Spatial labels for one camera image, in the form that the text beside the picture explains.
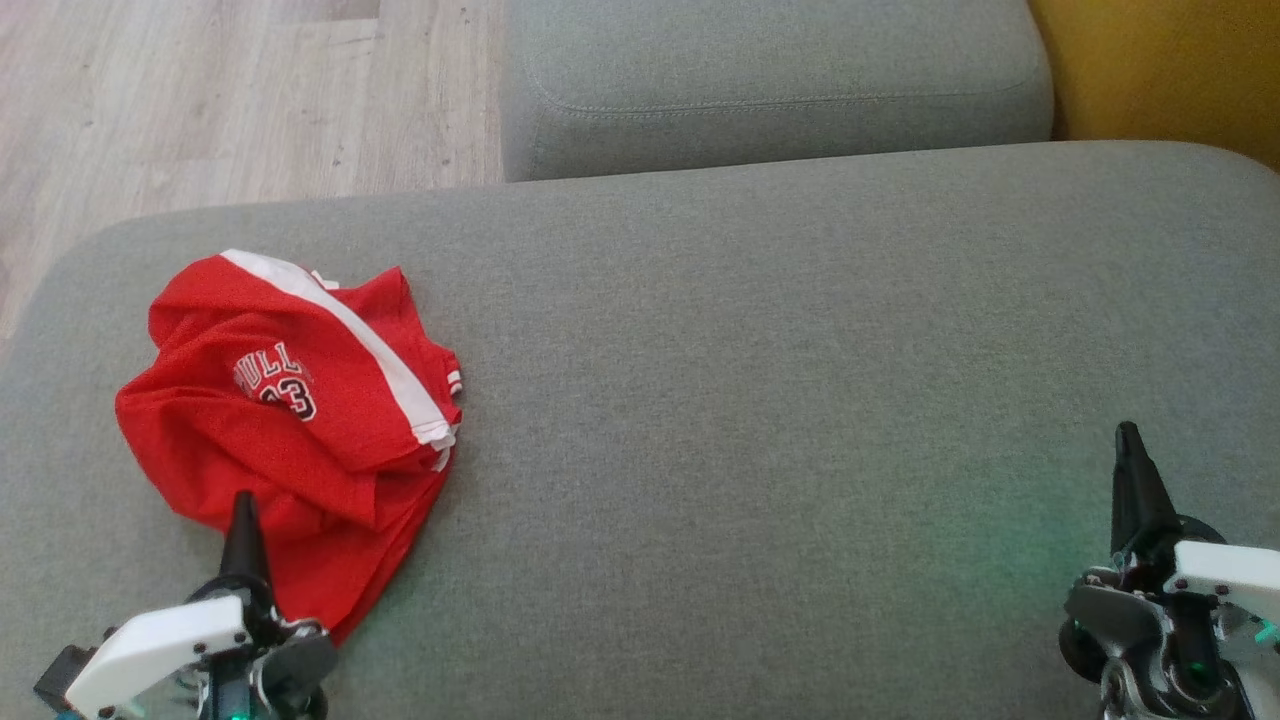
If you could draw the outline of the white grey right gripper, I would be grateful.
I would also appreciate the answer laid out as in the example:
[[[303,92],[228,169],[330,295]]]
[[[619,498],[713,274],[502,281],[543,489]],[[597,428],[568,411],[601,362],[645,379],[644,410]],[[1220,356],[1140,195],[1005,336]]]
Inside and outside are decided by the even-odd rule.
[[[1112,483],[1114,561],[1073,582],[1060,629],[1094,716],[1275,719],[1277,551],[1180,521],[1134,421],[1116,427]]]

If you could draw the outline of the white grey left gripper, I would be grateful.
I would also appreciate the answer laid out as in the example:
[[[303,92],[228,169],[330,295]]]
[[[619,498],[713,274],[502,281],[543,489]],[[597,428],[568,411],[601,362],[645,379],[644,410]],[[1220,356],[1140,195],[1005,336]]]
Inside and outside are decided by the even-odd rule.
[[[220,579],[187,602],[133,616],[102,642],[60,653],[63,719],[143,719],[141,698],[173,682],[197,719],[325,719],[337,647],[315,619],[274,598],[253,493],[236,495]]]

